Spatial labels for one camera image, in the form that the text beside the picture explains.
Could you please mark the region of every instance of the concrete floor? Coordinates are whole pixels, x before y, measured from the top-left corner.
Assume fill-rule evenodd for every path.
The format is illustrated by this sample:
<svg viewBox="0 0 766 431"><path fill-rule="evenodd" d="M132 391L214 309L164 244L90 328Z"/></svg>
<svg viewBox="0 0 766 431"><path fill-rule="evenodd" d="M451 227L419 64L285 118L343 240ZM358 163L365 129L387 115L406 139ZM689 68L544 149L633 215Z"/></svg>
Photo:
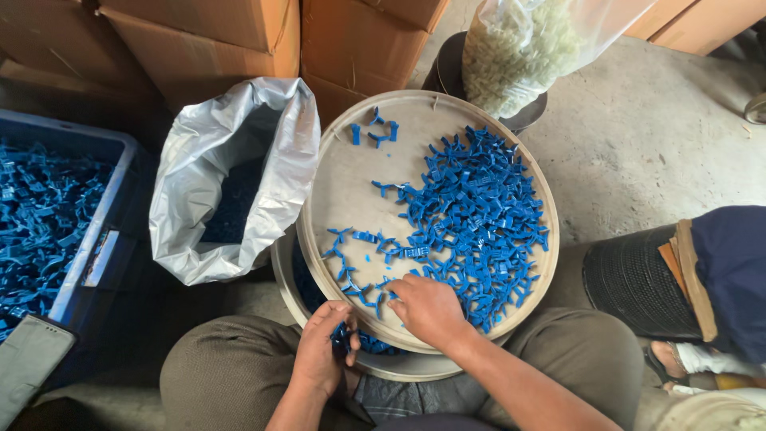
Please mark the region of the concrete floor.
<svg viewBox="0 0 766 431"><path fill-rule="evenodd" d="M468 28L478 3L452 0L408 87L420 87L438 48ZM548 93L545 114L520 139L552 189L562 244L665 225L724 205L766 205L766 127L747 124L740 114L764 90L763 67L632 38L618 39L593 64L560 78ZM228 306L219 314L294 322L273 282L248 277L193 288L191 295L199 295L193 303L209 302L209 292L199 293L205 289L226 296ZM153 376L161 359L153 362ZM659 381L647 374L646 383ZM156 388L95 382L45 399L56 396L92 407L111 429L155 430L164 423ZM636 429L651 429L667 402L664 393L647 387Z"/></svg>

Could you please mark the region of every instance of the left hand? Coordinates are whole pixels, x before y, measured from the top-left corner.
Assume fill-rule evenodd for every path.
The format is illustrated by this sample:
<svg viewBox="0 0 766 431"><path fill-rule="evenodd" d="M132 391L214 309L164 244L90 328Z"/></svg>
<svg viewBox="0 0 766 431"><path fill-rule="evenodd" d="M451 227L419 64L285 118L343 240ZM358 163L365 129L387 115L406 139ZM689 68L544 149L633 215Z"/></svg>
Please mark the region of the left hand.
<svg viewBox="0 0 766 431"><path fill-rule="evenodd" d="M343 369L332 355L330 336L342 321L350 330L356 329L352 309L353 307L344 301L327 301L306 322L298 343L290 386L316 392L326 399L331 397L338 386ZM351 353L345 357L346 365L354 365L356 352L361 346L359 335L354 333L351 336Z"/></svg>

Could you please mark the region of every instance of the right hand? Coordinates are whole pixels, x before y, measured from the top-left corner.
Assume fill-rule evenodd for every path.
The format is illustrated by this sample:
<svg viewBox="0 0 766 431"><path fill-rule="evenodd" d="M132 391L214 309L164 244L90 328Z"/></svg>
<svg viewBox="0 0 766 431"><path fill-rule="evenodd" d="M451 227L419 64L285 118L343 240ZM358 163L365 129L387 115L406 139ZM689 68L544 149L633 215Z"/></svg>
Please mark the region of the right hand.
<svg viewBox="0 0 766 431"><path fill-rule="evenodd" d="M476 334L463 316L455 291L428 277L406 274L386 285L399 298L388 302L415 337L445 353L454 341Z"/></svg>

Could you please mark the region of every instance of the sandal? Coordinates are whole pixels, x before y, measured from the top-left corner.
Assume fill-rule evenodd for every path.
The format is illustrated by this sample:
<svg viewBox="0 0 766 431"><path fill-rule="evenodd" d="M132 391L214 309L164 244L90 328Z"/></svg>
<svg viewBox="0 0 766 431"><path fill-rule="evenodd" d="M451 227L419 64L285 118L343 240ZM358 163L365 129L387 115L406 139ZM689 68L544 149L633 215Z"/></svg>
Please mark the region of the sandal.
<svg viewBox="0 0 766 431"><path fill-rule="evenodd" d="M665 370L665 366L662 362L660 362L659 359L657 359L657 356L654 354L654 351L652 350L651 344L649 346L646 346L643 349L643 361L647 364L649 368L651 368L655 373L657 373L657 376L660 377L660 381L662 381L662 385L668 382L674 382L679 385L688 386L689 385L689 375L685 375L684 377L673 377L670 376L667 373L667 370Z"/></svg>

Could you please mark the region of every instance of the gray trousers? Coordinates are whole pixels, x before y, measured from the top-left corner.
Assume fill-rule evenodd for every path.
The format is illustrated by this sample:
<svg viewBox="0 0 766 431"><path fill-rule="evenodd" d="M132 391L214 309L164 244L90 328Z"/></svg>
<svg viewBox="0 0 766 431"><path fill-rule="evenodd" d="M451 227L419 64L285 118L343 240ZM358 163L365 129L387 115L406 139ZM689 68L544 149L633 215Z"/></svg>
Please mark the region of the gray trousers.
<svg viewBox="0 0 766 431"><path fill-rule="evenodd" d="M290 382L299 339L296 328L255 316L222 317L189 331L160 376L167 429L264 429ZM547 308L522 322L503 347L623 429L633 428L643 358L635 336L618 319L593 310ZM329 403L319 428L371 429L422 413L459 413L512 426L512 418L462 373L428 383L365 375L353 400Z"/></svg>

